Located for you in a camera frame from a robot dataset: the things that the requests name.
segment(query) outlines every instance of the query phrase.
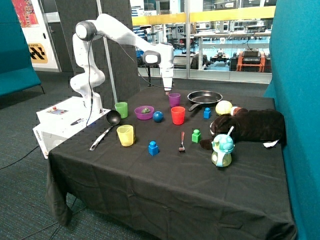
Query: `black ladle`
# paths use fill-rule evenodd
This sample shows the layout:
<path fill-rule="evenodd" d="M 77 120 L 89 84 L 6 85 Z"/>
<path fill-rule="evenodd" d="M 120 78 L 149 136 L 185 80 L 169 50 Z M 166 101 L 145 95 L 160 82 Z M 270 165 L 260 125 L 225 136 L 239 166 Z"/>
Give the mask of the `black ladle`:
<path fill-rule="evenodd" d="M 105 130 L 92 144 L 90 147 L 90 151 L 93 151 L 96 149 L 100 141 L 105 137 L 105 135 L 116 125 L 118 125 L 121 121 L 121 115 L 116 110 L 110 110 L 106 114 L 106 120 L 111 125 L 107 130 Z"/>

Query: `teal chair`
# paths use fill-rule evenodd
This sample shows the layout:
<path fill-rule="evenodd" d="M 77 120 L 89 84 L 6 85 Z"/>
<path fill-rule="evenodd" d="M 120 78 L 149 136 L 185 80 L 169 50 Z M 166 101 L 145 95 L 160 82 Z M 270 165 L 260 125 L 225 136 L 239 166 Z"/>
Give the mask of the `teal chair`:
<path fill-rule="evenodd" d="M 278 0 L 264 96 L 285 117 L 283 158 L 298 240 L 320 239 L 320 4 Z"/>
<path fill-rule="evenodd" d="M 12 1 L 0 0 L 0 9 L 0 96 L 41 86 Z"/>

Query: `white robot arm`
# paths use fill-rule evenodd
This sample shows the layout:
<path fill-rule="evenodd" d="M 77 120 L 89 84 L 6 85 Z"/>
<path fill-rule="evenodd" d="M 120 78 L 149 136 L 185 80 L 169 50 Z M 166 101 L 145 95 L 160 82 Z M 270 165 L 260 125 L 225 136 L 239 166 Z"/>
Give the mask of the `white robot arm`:
<path fill-rule="evenodd" d="M 70 83 L 72 88 L 84 97 L 87 106 L 91 106 L 91 93 L 93 93 L 92 112 L 102 109 L 100 96 L 93 92 L 92 88 L 102 84 L 105 81 L 105 75 L 95 64 L 90 42 L 102 36 L 106 36 L 121 45 L 136 46 L 144 51 L 143 61 L 147 64 L 159 65 L 164 90 L 166 94 L 171 91 L 174 75 L 174 48 L 172 45 L 163 43 L 152 45 L 133 33 L 117 19 L 103 13 L 96 20 L 79 22 L 75 27 L 75 34 L 72 39 L 76 63 L 84 68 L 85 72 L 73 77 Z"/>

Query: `pan handle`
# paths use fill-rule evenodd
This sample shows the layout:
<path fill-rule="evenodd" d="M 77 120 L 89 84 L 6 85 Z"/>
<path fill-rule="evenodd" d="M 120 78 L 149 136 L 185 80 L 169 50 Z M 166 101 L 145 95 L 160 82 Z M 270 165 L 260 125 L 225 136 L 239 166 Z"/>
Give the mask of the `pan handle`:
<path fill-rule="evenodd" d="M 198 106 L 200 106 L 201 104 L 200 103 L 195 103 L 195 104 L 193 104 L 189 109 L 188 109 L 188 111 L 189 112 L 192 112 L 196 107 L 198 107 Z"/>

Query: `frying pan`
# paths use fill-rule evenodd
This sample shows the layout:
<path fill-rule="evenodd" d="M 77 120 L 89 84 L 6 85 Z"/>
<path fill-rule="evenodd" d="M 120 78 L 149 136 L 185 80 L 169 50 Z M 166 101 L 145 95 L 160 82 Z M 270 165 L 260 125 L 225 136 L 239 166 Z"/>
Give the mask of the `frying pan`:
<path fill-rule="evenodd" d="M 189 108 L 189 112 L 196 107 L 210 107 L 214 106 L 222 100 L 222 95 L 214 91 L 194 91 L 188 94 L 188 99 L 193 105 Z"/>

